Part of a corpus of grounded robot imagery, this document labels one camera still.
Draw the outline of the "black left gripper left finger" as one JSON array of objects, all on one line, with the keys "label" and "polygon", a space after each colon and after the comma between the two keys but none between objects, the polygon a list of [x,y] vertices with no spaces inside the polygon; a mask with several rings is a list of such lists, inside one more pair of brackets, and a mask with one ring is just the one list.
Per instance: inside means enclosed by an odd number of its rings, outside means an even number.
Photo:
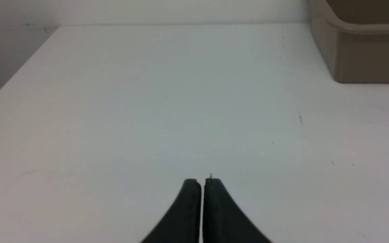
[{"label": "black left gripper left finger", "polygon": [[170,208],[143,243],[198,243],[201,219],[201,185],[186,179]]}]

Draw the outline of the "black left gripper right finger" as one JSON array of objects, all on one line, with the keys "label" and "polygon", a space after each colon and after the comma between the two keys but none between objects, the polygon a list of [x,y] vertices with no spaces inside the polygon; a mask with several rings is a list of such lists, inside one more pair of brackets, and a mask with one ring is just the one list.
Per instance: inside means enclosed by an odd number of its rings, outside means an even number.
[{"label": "black left gripper right finger", "polygon": [[270,243],[232,199],[222,181],[207,178],[203,204],[204,243]]}]

